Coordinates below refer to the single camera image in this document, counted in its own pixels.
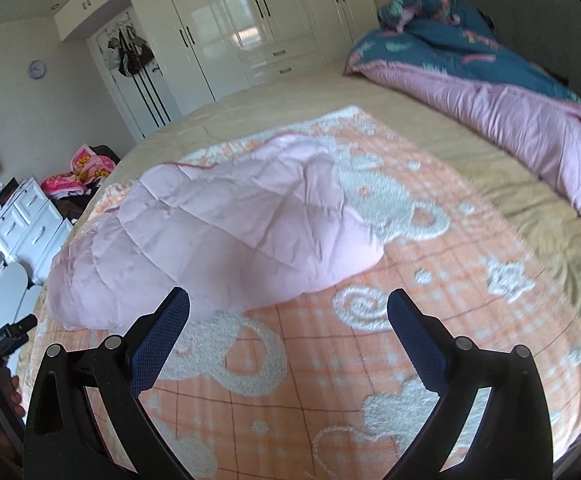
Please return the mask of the blue pink floral quilt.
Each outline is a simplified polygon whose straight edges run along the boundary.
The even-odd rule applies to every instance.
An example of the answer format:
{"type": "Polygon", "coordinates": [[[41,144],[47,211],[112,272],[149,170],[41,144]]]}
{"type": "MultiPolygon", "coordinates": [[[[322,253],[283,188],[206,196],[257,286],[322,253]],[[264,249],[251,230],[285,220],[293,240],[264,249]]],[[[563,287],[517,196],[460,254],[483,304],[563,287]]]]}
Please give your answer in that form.
{"type": "Polygon", "coordinates": [[[345,74],[401,91],[501,148],[581,218],[581,99],[502,46],[465,0],[391,0],[345,74]]]}

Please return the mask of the white glossy wardrobe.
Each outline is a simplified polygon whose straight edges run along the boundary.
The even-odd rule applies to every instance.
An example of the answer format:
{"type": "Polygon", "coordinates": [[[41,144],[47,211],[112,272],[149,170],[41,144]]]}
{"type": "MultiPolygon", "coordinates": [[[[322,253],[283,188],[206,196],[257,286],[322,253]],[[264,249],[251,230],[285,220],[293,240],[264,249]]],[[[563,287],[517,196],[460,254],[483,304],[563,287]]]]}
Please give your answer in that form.
{"type": "Polygon", "coordinates": [[[341,62],[376,24],[374,0],[69,0],[55,23],[63,40],[85,39],[126,9],[183,114],[341,62]]]}

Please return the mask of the white drawer chest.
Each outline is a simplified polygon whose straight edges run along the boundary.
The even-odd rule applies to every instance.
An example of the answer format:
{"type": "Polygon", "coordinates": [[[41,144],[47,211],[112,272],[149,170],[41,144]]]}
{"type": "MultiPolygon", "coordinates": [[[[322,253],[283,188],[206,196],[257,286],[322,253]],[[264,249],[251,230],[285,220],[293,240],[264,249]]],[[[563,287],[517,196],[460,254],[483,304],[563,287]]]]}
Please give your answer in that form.
{"type": "Polygon", "coordinates": [[[7,263],[20,263],[33,284],[43,285],[71,231],[72,223],[59,213],[38,181],[28,178],[0,211],[0,254],[7,263]]]}

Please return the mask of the pink yellow clothes pile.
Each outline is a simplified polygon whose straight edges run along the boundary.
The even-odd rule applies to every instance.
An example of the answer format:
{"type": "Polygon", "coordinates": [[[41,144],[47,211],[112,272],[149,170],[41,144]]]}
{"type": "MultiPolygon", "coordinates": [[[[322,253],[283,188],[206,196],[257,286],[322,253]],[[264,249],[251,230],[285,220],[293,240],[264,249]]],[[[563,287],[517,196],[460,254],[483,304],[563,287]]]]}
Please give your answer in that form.
{"type": "Polygon", "coordinates": [[[69,171],[46,178],[41,190],[52,200],[86,195],[115,168],[116,163],[110,157],[98,155],[89,145],[83,144],[72,156],[69,171]]]}

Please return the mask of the pink quilted jacket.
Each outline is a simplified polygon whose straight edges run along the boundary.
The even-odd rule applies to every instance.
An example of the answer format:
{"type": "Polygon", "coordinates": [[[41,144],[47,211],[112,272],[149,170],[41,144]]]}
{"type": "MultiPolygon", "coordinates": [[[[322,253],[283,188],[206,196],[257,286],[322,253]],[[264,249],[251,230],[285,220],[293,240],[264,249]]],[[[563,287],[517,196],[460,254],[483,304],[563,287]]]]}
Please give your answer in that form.
{"type": "Polygon", "coordinates": [[[209,169],[146,171],[57,255],[48,312],[70,330],[122,333],[182,288],[200,321],[320,292],[381,258],[325,146],[289,134],[209,169]]]}

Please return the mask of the white bedroom door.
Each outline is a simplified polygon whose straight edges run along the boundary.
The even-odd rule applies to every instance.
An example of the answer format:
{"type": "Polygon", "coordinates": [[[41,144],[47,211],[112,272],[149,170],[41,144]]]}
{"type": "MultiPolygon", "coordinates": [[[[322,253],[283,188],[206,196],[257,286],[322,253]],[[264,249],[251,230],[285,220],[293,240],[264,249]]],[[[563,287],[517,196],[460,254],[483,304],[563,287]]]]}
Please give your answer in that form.
{"type": "Polygon", "coordinates": [[[136,76],[123,77],[118,70],[108,70],[105,51],[111,36],[124,25],[132,25],[138,36],[147,40],[138,16],[128,6],[88,39],[97,70],[112,95],[116,107],[136,142],[142,142],[157,130],[182,117],[179,105],[155,58],[136,76]]]}

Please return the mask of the white rounded chair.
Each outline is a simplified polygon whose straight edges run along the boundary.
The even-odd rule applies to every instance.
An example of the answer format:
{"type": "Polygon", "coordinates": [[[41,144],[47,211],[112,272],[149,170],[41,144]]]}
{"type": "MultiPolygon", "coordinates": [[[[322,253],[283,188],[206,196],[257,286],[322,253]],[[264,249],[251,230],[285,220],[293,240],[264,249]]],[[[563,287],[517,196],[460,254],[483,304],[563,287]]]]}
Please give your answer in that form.
{"type": "Polygon", "coordinates": [[[6,266],[0,275],[0,328],[33,314],[42,286],[29,280],[20,263],[6,266]]]}

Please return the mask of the grey headboard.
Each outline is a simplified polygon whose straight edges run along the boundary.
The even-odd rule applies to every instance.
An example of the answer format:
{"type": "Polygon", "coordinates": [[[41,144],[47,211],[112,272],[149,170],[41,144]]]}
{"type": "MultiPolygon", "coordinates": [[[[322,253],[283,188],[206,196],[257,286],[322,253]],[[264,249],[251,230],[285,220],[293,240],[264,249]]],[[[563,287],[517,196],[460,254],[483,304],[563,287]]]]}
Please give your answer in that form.
{"type": "Polygon", "coordinates": [[[580,0],[466,0],[494,23],[501,44],[565,78],[581,98],[580,0]]]}

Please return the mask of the beige bed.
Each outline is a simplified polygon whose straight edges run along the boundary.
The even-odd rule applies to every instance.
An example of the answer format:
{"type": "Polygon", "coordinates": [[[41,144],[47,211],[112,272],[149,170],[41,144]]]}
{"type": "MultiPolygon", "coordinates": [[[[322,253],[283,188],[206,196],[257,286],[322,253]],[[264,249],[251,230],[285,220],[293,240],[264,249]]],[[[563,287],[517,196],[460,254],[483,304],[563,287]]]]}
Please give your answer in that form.
{"type": "Polygon", "coordinates": [[[473,185],[543,262],[571,301],[569,318],[581,327],[581,220],[570,206],[467,127],[397,90],[360,76],[341,76],[336,67],[237,92],[159,129],[121,159],[94,198],[101,200],[113,186],[196,148],[312,120],[348,105],[373,115],[473,185]]]}

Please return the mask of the orange white patterned blanket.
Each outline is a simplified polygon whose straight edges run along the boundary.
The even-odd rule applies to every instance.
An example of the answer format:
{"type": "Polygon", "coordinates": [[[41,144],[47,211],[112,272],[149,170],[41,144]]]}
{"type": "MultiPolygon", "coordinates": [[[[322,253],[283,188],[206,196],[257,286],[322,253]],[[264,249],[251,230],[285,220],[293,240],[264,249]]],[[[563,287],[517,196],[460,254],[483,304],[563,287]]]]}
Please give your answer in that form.
{"type": "Polygon", "coordinates": [[[323,142],[385,243],[374,269],[329,289],[188,326],[142,395],[164,439],[200,479],[378,479],[435,405],[391,330],[407,290],[483,348],[528,346],[554,453],[581,432],[581,327],[518,232],[456,170],[350,107],[176,156],[224,162],[275,134],[323,142]]]}

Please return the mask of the round wall clock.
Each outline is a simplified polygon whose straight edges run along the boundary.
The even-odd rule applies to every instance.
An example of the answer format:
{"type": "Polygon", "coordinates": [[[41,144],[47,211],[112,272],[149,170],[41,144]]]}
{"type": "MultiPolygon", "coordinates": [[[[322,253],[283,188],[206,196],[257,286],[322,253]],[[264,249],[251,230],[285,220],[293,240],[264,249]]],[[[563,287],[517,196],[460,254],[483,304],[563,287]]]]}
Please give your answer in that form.
{"type": "Polygon", "coordinates": [[[33,60],[27,68],[28,77],[33,80],[39,80],[43,78],[45,73],[46,66],[41,60],[33,60]]]}

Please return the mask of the bags hanging on door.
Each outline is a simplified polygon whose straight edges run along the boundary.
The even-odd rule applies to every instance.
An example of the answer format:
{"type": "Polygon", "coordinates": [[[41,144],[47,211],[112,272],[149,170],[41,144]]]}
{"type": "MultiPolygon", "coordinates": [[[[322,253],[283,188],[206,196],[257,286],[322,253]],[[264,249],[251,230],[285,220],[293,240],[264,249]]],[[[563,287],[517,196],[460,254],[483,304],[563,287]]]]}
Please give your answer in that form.
{"type": "Polygon", "coordinates": [[[123,77],[138,75],[154,59],[153,50],[132,25],[122,26],[116,36],[109,38],[105,51],[106,66],[108,70],[118,70],[123,77]]]}

